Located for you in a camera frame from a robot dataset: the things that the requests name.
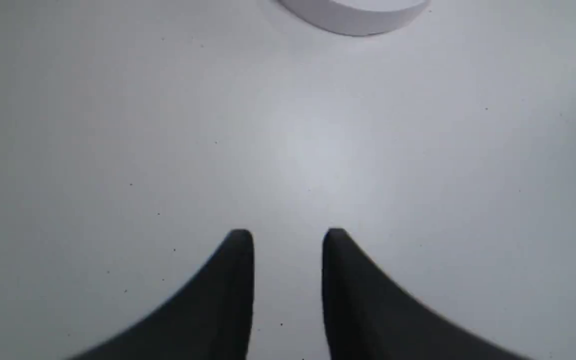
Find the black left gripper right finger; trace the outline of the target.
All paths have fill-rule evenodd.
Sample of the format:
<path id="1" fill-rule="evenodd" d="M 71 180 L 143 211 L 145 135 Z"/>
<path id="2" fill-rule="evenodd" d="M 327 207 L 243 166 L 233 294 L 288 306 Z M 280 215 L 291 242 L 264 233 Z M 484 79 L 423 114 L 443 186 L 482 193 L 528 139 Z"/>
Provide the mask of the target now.
<path id="1" fill-rule="evenodd" d="M 322 305 L 332 360 L 520 360 L 398 286 L 343 228 L 322 243 Z"/>

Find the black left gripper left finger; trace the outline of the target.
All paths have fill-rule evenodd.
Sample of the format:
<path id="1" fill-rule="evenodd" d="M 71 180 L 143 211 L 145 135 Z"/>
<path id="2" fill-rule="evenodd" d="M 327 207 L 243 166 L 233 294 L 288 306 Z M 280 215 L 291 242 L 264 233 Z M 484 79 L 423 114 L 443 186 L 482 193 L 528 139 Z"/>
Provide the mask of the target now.
<path id="1" fill-rule="evenodd" d="M 252 233 L 231 230 L 195 276 L 135 325 L 78 360 L 244 360 L 253 322 Z"/>

